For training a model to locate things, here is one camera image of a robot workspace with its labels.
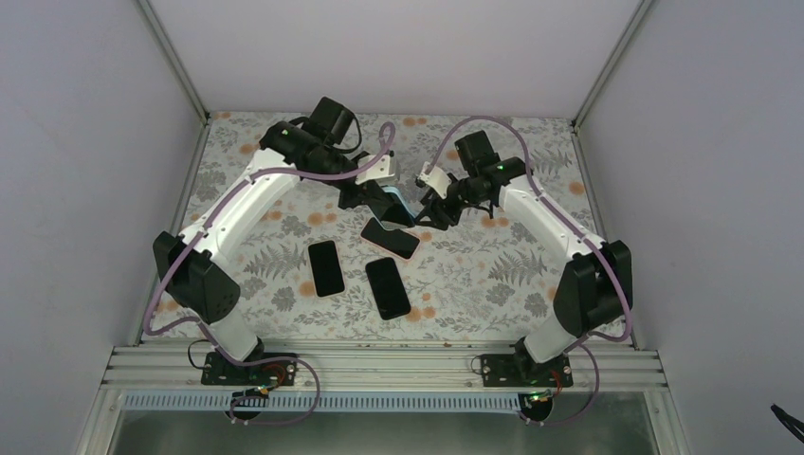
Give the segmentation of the blue smartphone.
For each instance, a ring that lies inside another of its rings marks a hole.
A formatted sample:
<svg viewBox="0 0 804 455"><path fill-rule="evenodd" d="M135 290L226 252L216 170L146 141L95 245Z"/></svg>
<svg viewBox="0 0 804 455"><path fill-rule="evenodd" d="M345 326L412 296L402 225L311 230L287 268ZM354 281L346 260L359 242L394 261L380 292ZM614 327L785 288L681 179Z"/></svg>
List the blue smartphone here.
<svg viewBox="0 0 804 455"><path fill-rule="evenodd" d="M413 227L414 215L404 201L394 193L387 193L387 196L390 198L389 206L377 217L381 226L386 230Z"/></svg>

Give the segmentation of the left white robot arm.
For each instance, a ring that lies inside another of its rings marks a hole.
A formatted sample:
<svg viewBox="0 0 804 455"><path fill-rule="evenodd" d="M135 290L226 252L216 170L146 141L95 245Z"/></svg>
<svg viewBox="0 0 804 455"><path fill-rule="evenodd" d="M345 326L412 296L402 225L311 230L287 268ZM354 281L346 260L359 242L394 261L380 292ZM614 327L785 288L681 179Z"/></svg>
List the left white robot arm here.
<svg viewBox="0 0 804 455"><path fill-rule="evenodd" d="M262 216L302 181L339 190L340 207L361 205L379 213L397 202L369 178L387 169L395 126L380 127L375 155L348 158L339 148L355 114L323 97L313 113L270 126L236 182L193 224L178 234L161 232L153 249L159 283L143 317L143 332L162 335L194 323L227 361L226 370L242 384L263 373L260 339L247 326L237 304L240 286L228 274L230 255Z"/></svg>

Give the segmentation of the light blue phone case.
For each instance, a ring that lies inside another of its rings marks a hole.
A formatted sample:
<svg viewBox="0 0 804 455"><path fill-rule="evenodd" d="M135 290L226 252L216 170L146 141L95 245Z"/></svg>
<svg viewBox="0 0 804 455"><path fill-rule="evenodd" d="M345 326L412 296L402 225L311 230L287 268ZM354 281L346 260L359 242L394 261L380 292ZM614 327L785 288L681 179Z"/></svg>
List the light blue phone case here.
<svg viewBox="0 0 804 455"><path fill-rule="evenodd" d="M412 228L415 225L415 214L398 188L385 186L382 190L389 201L389 206L378 218L382 226L385 229Z"/></svg>

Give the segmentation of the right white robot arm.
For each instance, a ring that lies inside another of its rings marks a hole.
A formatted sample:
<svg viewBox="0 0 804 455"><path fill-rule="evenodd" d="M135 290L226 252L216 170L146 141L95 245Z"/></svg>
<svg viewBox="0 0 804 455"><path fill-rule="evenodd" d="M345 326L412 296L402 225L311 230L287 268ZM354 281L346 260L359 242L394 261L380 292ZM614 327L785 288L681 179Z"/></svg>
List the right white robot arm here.
<svg viewBox="0 0 804 455"><path fill-rule="evenodd" d="M550 372L550 361L597 334L616 319L632 326L630 250L607 242L571 217L536 181L530 157L502 159L485 132L455 144L467 176L462 179L428 162L417 178L427 188L416 218L420 226L446 230L459 223L465 209L487 205L501 209L563 260L551 315L515 345L513 371L526 386L536 386Z"/></svg>

